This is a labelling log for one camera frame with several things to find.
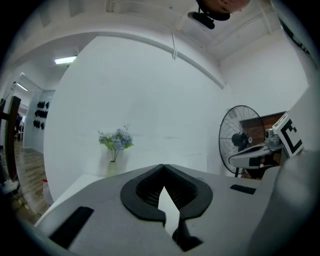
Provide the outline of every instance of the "fan guard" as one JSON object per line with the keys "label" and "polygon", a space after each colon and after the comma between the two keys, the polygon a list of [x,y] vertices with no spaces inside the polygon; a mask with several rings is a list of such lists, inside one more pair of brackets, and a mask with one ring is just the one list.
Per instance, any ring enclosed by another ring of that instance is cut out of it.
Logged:
{"label": "fan guard", "polygon": [[[237,171],[229,163],[232,155],[264,141],[264,123],[251,107],[238,105],[225,114],[219,131],[219,152],[224,166],[231,173],[235,174]],[[238,174],[244,172],[244,169],[238,170]]]}

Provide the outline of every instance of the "vase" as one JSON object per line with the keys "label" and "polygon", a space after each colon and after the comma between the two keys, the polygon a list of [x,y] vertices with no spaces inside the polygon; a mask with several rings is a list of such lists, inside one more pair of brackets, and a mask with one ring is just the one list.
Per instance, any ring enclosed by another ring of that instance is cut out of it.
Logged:
{"label": "vase", "polygon": [[118,174],[116,161],[110,161],[108,165],[107,177],[112,177]]}

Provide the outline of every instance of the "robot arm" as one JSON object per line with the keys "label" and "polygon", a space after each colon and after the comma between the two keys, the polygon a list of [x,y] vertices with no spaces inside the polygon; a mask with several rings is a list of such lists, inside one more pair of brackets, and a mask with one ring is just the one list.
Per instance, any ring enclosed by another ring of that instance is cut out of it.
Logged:
{"label": "robot arm", "polygon": [[274,160],[276,153],[282,151],[286,157],[291,158],[302,148],[303,143],[287,111],[271,129],[265,131],[264,143],[237,152],[229,157],[229,163],[243,169],[273,167],[279,165]]}

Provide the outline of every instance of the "white table surface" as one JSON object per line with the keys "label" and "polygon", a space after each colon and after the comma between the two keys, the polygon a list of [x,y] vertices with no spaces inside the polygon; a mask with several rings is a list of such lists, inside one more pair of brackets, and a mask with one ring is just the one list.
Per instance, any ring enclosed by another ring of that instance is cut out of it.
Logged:
{"label": "white table surface", "polygon": [[98,180],[104,179],[104,176],[94,176],[89,174],[81,175],[50,207],[49,209],[41,216],[41,218],[34,225],[37,227],[39,223],[44,219],[44,217],[51,212],[54,208],[60,205],[62,202],[73,196],[75,193],[79,192],[89,184],[96,182]]}

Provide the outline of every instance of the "flower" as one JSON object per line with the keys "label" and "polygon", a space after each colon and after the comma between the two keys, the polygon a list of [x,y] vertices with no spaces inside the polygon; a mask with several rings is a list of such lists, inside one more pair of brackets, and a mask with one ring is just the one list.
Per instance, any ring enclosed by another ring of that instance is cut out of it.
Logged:
{"label": "flower", "polygon": [[128,126],[124,126],[124,129],[117,129],[115,132],[111,133],[99,133],[99,143],[105,145],[112,153],[112,160],[115,161],[119,150],[125,150],[133,146],[133,137],[128,132]]}

